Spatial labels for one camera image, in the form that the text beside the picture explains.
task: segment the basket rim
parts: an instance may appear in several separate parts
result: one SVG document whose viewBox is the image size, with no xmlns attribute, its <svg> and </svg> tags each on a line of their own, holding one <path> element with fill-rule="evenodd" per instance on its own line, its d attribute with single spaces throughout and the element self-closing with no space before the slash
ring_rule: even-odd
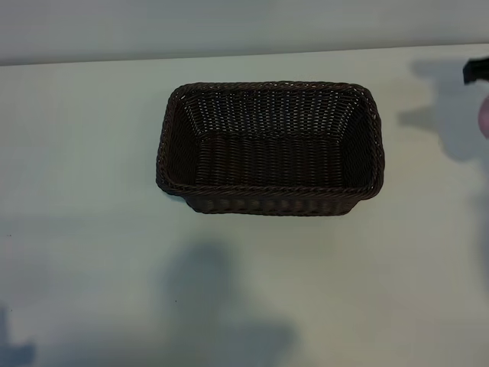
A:
<svg viewBox="0 0 489 367">
<path fill-rule="evenodd" d="M 173 112 L 177 100 L 188 92 L 195 90 L 209 91 L 236 91 L 236 90 L 297 90 L 304 88 L 337 90 L 341 92 L 354 90 L 363 98 L 371 112 L 368 121 L 371 124 L 372 136 L 371 153 L 374 156 L 374 169 L 371 179 L 363 187 L 284 187 L 284 186 L 247 186 L 247 185 L 190 185 L 178 183 L 170 178 L 165 169 L 167 150 L 170 143 L 169 131 L 172 128 Z M 321 197 L 336 199 L 366 200 L 376 196 L 381 190 L 384 182 L 384 148 L 381 137 L 381 118 L 377 111 L 377 105 L 371 92 L 358 84 L 334 83 L 334 82 L 244 82 L 244 83 L 189 83 L 176 88 L 167 104 L 161 131 L 160 145 L 157 154 L 157 185 L 160 189 L 170 195 L 177 196 L 297 196 L 297 197 Z"/>
</svg>

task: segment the black object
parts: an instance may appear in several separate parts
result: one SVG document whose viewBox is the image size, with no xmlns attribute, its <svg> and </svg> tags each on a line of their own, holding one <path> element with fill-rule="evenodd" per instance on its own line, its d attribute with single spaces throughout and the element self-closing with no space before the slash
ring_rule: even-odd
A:
<svg viewBox="0 0 489 367">
<path fill-rule="evenodd" d="M 471 59 L 464 66 L 464 84 L 475 83 L 476 80 L 489 82 L 489 57 Z"/>
<path fill-rule="evenodd" d="M 362 86 L 195 83 L 168 102 L 157 184 L 197 212 L 339 216 L 383 181 L 381 119 Z"/>
</svg>

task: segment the wicker basket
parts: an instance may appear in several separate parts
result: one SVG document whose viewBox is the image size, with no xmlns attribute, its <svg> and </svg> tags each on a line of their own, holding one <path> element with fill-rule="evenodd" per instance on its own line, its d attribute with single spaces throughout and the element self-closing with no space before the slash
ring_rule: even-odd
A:
<svg viewBox="0 0 489 367">
<path fill-rule="evenodd" d="M 338 216 L 384 180 L 370 92 L 344 83 L 195 83 L 170 97 L 157 184 L 197 212 Z"/>
</svg>

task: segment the white table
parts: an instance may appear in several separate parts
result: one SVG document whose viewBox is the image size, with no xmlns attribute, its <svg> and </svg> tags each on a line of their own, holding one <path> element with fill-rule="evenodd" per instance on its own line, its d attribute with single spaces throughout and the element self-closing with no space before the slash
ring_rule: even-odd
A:
<svg viewBox="0 0 489 367">
<path fill-rule="evenodd" d="M 0 301 L 34 365 L 485 367 L 489 45 L 0 68 Z M 194 213 L 154 182 L 196 81 L 372 91 L 385 183 L 344 217 Z"/>
</svg>

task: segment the woven pattern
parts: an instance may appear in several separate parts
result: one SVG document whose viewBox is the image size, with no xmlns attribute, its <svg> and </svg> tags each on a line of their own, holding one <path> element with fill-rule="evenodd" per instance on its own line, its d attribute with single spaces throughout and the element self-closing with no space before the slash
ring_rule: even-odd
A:
<svg viewBox="0 0 489 367">
<path fill-rule="evenodd" d="M 344 83 L 195 83 L 170 97 L 157 184 L 202 213 L 329 216 L 382 187 L 381 121 Z"/>
</svg>

